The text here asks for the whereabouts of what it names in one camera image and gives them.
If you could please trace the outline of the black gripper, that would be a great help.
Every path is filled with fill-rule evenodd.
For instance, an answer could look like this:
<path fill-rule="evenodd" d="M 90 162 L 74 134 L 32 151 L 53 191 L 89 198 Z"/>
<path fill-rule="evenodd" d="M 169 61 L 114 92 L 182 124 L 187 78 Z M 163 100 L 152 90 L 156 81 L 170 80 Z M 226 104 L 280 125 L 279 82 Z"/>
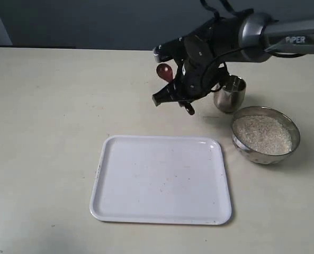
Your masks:
<path fill-rule="evenodd" d="M 229 76 L 227 66 L 220 63 L 207 42 L 196 35 L 180 37 L 160 44 L 153 49 L 157 63 L 174 60 L 183 61 L 178 82 L 170 82 L 152 95 L 156 106 L 162 103 L 191 103 L 213 91 L 215 85 L 221 86 Z"/>

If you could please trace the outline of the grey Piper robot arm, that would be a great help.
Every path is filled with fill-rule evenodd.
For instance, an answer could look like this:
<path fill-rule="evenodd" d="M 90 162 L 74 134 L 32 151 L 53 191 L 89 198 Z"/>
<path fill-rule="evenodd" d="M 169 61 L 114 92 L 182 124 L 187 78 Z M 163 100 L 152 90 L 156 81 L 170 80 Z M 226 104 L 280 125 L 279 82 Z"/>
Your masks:
<path fill-rule="evenodd" d="M 192 112 L 193 101 L 227 79 L 228 62 L 314 55 L 314 19 L 280 22 L 265 13 L 212 18 L 189 34 L 158 45 L 153 52 L 158 63 L 174 60 L 177 64 L 173 80 L 153 94 L 155 105 L 178 102 Z"/>

